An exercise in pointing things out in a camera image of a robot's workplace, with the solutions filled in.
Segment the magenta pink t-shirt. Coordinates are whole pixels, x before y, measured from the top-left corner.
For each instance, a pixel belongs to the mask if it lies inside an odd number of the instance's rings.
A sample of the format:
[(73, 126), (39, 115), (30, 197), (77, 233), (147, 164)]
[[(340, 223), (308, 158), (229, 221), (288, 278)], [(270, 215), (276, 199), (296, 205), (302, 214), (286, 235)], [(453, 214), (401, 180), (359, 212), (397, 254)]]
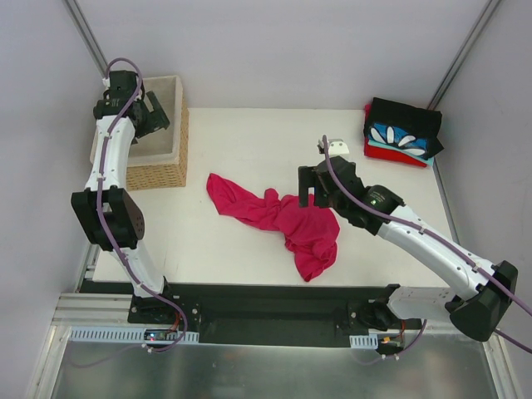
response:
[(341, 229), (330, 209), (314, 205), (302, 208), (296, 195), (280, 197), (274, 188), (259, 197), (214, 173), (207, 179), (206, 191), (218, 214), (282, 234), (304, 282), (317, 278), (336, 262)]

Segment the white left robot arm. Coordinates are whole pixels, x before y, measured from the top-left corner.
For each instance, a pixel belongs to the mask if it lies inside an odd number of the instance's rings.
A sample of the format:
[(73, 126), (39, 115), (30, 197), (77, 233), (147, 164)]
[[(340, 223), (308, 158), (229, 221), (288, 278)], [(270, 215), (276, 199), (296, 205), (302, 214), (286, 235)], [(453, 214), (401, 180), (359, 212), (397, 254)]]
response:
[(157, 323), (175, 315), (175, 302), (162, 295), (165, 277), (143, 242), (145, 219), (126, 190), (130, 147), (139, 138), (170, 126), (155, 94), (146, 91), (140, 73), (110, 71), (106, 89), (93, 110), (96, 149), (92, 170), (71, 206), (91, 244), (113, 255), (126, 271), (138, 298), (149, 298), (146, 312)]

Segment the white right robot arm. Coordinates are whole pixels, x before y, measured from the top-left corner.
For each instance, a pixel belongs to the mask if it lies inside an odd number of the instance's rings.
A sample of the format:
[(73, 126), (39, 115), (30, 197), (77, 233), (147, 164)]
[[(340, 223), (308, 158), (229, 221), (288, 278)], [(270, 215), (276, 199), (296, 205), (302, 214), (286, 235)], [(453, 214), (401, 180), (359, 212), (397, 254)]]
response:
[(515, 300), (518, 269), (513, 264), (494, 264), (441, 236), (399, 195), (382, 185), (365, 186), (355, 163), (341, 156), (299, 167), (298, 199), (302, 207), (333, 209), (352, 226), (404, 250), (446, 283), (444, 288), (391, 286), (388, 297), (370, 307), (381, 330), (402, 319), (437, 320), (485, 342)]

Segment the woven wicker basket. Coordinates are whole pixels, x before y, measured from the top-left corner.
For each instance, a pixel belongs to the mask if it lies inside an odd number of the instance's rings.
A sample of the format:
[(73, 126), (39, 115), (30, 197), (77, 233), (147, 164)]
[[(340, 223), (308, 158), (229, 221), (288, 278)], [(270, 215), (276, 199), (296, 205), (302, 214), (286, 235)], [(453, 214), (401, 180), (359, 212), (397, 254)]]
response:
[(128, 191), (186, 186), (189, 144), (189, 110), (177, 75), (143, 80), (153, 92), (170, 125), (142, 138), (135, 137), (133, 122), (122, 117), (113, 129), (113, 115), (96, 123), (91, 150), (92, 171), (86, 187), (95, 191), (118, 185)]

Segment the red folded t-shirt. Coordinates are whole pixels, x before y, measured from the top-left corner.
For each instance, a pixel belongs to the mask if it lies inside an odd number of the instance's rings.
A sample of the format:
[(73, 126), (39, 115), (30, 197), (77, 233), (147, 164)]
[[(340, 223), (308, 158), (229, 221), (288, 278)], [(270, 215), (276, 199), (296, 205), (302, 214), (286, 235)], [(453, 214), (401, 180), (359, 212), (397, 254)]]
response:
[(364, 142), (363, 151), (366, 157), (369, 157), (372, 159), (385, 160), (385, 161), (400, 163), (404, 165), (417, 166), (421, 168), (427, 167), (426, 163), (419, 161), (415, 158), (412, 158), (409, 155), (402, 154), (395, 150), (371, 145), (368, 140)]

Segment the light teal folded t-shirt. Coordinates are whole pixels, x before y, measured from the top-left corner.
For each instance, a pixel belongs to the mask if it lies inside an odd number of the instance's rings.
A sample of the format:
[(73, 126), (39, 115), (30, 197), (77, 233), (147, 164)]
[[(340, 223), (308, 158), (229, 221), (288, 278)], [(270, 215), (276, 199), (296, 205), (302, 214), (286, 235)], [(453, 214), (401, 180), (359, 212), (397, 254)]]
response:
[(419, 154), (415, 150), (414, 151), (402, 150), (402, 149), (398, 149), (398, 148), (393, 147), (393, 146), (381, 145), (380, 143), (375, 143), (373, 141), (369, 141), (369, 143), (371, 145), (374, 145), (374, 146), (377, 146), (377, 147), (387, 148), (387, 149), (398, 151), (398, 152), (400, 152), (402, 154), (405, 154), (405, 155), (409, 155), (410, 157), (415, 158), (415, 159), (417, 159), (419, 161), (422, 161), (422, 162), (426, 163), (427, 165), (432, 165), (433, 161), (434, 161), (432, 158), (426, 158), (424, 155)]

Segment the black folded printed t-shirt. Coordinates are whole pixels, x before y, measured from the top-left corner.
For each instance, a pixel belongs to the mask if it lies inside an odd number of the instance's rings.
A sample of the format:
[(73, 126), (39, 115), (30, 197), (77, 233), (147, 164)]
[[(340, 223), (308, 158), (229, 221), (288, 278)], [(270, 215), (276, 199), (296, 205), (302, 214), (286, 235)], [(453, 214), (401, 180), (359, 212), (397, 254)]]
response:
[(364, 121), (366, 140), (416, 151), (434, 158), (444, 150), (439, 140), (442, 114), (397, 101), (373, 97), (371, 112)]

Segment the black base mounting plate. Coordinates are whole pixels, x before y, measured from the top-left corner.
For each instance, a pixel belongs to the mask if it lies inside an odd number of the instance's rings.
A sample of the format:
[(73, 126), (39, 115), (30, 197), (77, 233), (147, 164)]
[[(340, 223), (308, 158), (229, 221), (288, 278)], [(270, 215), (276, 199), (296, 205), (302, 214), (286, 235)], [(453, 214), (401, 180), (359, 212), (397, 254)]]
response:
[(351, 336), (371, 329), (411, 330), (384, 308), (395, 284), (378, 287), (311, 287), (171, 283), (165, 297), (136, 298), (129, 283), (85, 281), (82, 293), (123, 294), (129, 324), (187, 328), (208, 344), (278, 347), (348, 347)]

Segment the left aluminium corner post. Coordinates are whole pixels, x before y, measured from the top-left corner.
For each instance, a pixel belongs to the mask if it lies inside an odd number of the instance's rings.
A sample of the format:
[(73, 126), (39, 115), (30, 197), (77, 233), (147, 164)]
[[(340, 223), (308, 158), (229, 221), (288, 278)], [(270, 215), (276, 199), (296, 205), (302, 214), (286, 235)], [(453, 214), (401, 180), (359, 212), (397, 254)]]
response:
[(62, 0), (62, 4), (70, 16), (74, 27), (78, 31), (78, 34), (80, 35), (84, 45), (86, 46), (91, 59), (94, 61), (96, 69), (99, 71), (101, 76), (105, 76), (108, 65), (107, 58), (101, 49), (101, 45), (98, 42), (96, 35), (81, 8), (80, 3), (77, 0)]

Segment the aluminium corner post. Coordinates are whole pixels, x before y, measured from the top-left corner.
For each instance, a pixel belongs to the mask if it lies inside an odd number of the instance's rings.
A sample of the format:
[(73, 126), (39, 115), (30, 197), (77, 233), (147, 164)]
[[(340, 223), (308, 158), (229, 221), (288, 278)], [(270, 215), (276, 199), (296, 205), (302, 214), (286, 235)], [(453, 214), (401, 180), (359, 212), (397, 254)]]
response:
[(81, 8), (80, 3), (77, 0), (62, 0), (62, 4), (70, 16), (74, 27), (78, 31), (78, 34), (80, 35), (84, 45), (86, 46), (91, 59), (94, 61), (96, 69), (99, 71), (101, 76), (105, 76), (108, 65), (107, 58), (101, 49), (101, 45), (98, 42), (96, 35)]
[(434, 111), (441, 104), (453, 81), (466, 63), (467, 58), (474, 50), (476, 43), (480, 40), (501, 5), (504, 3), (504, 0), (489, 0), (485, 3), (479, 16), (476, 18), (457, 53), (453, 57), (451, 64), (447, 67), (444, 76), (426, 107), (427, 110)]

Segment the aluminium frame rail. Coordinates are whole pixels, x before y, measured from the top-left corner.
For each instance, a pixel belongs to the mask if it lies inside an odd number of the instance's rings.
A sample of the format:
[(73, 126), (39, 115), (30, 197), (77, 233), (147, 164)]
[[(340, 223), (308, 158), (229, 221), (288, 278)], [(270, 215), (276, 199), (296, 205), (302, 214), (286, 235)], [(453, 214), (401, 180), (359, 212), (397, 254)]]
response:
[(55, 324), (124, 324), (131, 297), (124, 294), (64, 293), (58, 299)]

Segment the right aluminium corner post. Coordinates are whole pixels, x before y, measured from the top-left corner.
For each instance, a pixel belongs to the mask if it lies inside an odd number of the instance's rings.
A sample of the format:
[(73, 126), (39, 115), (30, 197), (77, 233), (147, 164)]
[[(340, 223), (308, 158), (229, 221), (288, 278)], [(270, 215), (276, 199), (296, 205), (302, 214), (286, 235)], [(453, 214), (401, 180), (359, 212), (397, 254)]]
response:
[(466, 63), (467, 58), (474, 50), (476, 43), (480, 40), (501, 5), (504, 3), (504, 0), (489, 0), (485, 3), (479, 16), (476, 18), (457, 53), (453, 57), (451, 64), (447, 67), (444, 76), (426, 107), (427, 110), (434, 111), (441, 104), (453, 81)]

